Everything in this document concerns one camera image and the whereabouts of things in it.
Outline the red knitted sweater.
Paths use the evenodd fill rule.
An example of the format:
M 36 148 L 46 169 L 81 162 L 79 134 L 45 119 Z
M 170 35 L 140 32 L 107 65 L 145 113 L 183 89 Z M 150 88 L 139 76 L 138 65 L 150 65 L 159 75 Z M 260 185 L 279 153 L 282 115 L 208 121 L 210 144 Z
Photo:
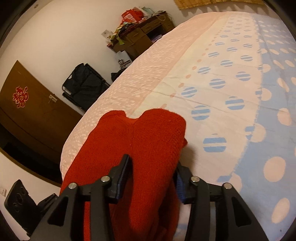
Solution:
M 116 240 L 172 240 L 179 220 L 179 200 L 173 182 L 186 145 L 186 121 L 165 109 L 145 111 L 131 119 L 122 110 L 103 115 L 89 134 L 62 183 L 94 183 L 132 159 L 132 174 L 123 197 L 110 205 Z

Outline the white paper bag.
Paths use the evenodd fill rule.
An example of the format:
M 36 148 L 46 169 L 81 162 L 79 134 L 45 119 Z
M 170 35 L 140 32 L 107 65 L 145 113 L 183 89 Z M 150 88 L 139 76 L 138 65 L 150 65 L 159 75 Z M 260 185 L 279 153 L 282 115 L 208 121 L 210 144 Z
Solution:
M 127 68 L 132 64 L 132 60 L 126 51 L 118 51 L 116 53 L 116 61 L 118 62 L 120 69 Z

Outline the dark wooden desk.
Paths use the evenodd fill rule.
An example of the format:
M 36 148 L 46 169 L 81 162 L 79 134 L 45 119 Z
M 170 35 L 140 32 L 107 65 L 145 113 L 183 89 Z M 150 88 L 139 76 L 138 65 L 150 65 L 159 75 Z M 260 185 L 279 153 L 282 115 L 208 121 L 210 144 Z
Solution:
M 107 47 L 115 53 L 125 51 L 131 60 L 135 60 L 156 41 L 175 28 L 173 20 L 166 11 L 151 16 L 139 24 L 124 27 L 119 38 L 112 40 Z

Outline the dark wooden door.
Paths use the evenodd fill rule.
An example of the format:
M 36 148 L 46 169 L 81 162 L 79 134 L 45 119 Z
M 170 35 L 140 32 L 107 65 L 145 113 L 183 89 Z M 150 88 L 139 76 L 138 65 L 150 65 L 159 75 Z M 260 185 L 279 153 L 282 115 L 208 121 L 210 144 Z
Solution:
M 17 163 L 61 184 L 62 149 L 81 118 L 15 62 L 1 88 L 1 148 Z

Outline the greeting card on desk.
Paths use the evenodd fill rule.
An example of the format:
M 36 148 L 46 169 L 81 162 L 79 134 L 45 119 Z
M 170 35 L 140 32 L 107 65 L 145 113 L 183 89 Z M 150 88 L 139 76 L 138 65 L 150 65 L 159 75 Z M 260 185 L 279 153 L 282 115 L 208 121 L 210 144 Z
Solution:
M 111 41 L 112 36 L 113 36 L 113 32 L 109 31 L 109 30 L 105 30 L 101 33 L 101 35 L 107 40 L 107 41 Z

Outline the beige window curtain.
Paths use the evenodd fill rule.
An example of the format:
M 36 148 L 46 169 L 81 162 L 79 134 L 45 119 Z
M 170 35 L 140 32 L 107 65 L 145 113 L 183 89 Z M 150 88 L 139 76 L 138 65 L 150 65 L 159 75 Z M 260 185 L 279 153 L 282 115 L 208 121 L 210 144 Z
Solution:
M 191 9 L 199 6 L 207 6 L 211 4 L 235 2 L 235 3 L 246 3 L 246 4 L 258 4 L 264 5 L 262 0 L 174 0 L 179 10 Z

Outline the black bag on floor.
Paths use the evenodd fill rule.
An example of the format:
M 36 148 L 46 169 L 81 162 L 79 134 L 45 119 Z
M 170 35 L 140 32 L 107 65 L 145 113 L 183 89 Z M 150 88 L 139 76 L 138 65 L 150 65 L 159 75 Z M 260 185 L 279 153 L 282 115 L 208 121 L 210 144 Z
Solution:
M 127 67 L 120 69 L 118 72 L 112 72 L 111 73 L 111 81 L 114 82 L 126 69 L 127 69 Z

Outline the red gift bag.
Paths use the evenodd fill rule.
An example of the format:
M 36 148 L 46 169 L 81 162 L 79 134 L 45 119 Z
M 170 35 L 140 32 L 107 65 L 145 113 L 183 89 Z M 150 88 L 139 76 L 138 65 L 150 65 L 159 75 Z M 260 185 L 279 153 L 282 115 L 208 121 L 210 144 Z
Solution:
M 144 18 L 144 14 L 141 11 L 135 11 L 133 9 L 125 11 L 121 16 L 128 23 L 139 23 Z

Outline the blue pink polka-dot bedsheet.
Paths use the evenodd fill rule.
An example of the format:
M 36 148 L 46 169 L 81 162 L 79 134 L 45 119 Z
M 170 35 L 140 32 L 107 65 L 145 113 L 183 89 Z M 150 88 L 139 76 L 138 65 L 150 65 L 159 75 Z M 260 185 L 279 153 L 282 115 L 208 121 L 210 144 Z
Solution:
M 205 13 L 163 36 L 81 118 L 62 151 L 65 175 L 99 119 L 152 108 L 181 115 L 182 163 L 203 180 L 231 183 L 269 240 L 295 219 L 295 39 L 280 19 Z

